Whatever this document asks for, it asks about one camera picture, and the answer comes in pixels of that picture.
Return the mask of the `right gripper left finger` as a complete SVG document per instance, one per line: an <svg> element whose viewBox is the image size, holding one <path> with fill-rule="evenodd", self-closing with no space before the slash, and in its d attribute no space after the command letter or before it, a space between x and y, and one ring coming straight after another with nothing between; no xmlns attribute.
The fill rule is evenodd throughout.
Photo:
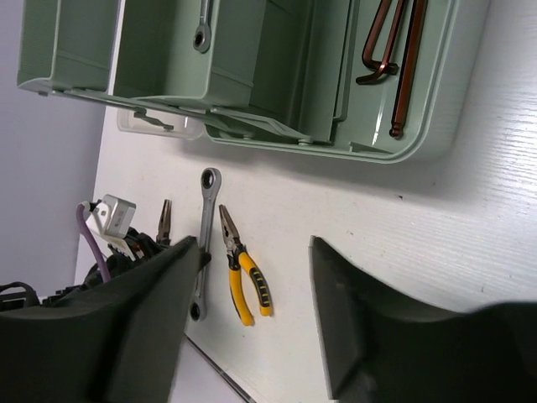
<svg viewBox="0 0 537 403"><path fill-rule="evenodd" d="M201 262L183 238L55 306L1 315L4 402L166 402Z"/></svg>

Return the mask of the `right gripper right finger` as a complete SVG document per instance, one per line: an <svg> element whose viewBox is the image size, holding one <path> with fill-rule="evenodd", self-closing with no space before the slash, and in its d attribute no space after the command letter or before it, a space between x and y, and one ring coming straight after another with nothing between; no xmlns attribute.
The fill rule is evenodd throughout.
<svg viewBox="0 0 537 403"><path fill-rule="evenodd" d="M536 305L456 312L416 300L310 241L328 393L339 402L533 402Z"/></svg>

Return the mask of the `yellow-handled pliers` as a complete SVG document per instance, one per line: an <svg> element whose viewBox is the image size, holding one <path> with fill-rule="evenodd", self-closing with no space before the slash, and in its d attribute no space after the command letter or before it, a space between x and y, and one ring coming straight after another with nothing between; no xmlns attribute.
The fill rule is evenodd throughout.
<svg viewBox="0 0 537 403"><path fill-rule="evenodd" d="M156 243L162 246L170 245L170 229L171 229L171 205L172 201L165 199L159 217L158 232Z"/></svg>
<svg viewBox="0 0 537 403"><path fill-rule="evenodd" d="M228 280L232 303L242 325L251 327L255 324L255 321L243 292L242 274L245 274L251 280L258 299L259 312L262 317L271 317L274 313L274 304L269 283L242 242L240 233L227 207L221 204L218 210L221 220L223 243L227 252Z"/></svg>

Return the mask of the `large silver ratchet wrench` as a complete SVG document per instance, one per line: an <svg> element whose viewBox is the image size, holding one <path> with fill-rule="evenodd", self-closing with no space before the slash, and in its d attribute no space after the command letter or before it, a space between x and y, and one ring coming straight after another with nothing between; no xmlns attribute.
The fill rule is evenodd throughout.
<svg viewBox="0 0 537 403"><path fill-rule="evenodd" d="M190 318L201 321L206 317L205 282L206 269L211 261L211 234L218 192L222 185L222 174L217 168L205 168L201 174L202 214L198 244L202 252L201 268L195 282L195 290L190 304Z"/></svg>

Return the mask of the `green cantilever toolbox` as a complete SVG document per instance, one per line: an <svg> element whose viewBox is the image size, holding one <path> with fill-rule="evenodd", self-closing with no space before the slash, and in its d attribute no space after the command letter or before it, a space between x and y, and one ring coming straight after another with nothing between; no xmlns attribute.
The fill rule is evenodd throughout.
<svg viewBox="0 0 537 403"><path fill-rule="evenodd" d="M211 1L211 46L193 48L201 1L27 1L17 85L117 109L123 131L395 164L452 146L488 9L428 1L409 111L391 138L413 1L370 84L362 51L381 1Z"/></svg>

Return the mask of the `small silver wrench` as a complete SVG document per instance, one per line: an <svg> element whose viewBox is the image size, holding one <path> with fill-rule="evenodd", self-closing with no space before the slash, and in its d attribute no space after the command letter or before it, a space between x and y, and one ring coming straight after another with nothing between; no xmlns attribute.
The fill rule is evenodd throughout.
<svg viewBox="0 0 537 403"><path fill-rule="evenodd" d="M205 54L211 46L211 0L201 0L199 23L193 37L193 48Z"/></svg>

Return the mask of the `bent brown hex key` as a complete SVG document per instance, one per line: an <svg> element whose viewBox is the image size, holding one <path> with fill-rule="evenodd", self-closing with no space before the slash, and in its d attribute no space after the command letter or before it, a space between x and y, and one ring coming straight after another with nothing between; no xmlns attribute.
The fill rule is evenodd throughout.
<svg viewBox="0 0 537 403"><path fill-rule="evenodd" d="M356 79L356 83L358 85L370 84L378 80L382 75L395 75L398 72L398 65L396 63L391 63L390 59L394 51L395 40L397 38L399 27L403 19L403 12L407 3L405 0L398 0L395 7L394 17L388 33L387 43L382 59L373 59L373 52L378 41L378 36L381 33L391 3L392 2L390 0L382 0L378 5L378 10L373 19L362 51L362 63L369 70L371 70L372 73L366 76L359 76Z"/></svg>

